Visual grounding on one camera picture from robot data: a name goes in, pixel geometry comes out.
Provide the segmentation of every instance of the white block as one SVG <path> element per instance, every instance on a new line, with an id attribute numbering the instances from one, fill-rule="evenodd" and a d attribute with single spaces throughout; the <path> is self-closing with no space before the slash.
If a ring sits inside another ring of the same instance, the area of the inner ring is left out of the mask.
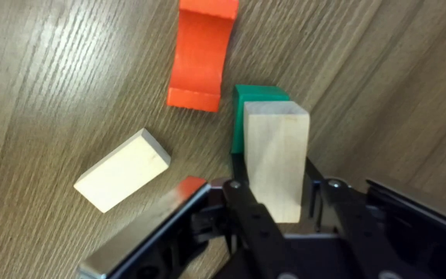
<path id="1" fill-rule="evenodd" d="M 101 213 L 107 213 L 164 173 L 169 165 L 167 152 L 143 129 L 88 170 L 74 190 Z"/>
<path id="2" fill-rule="evenodd" d="M 301 221 L 310 115 L 293 101 L 245 104 L 249 187 L 279 224 Z"/>

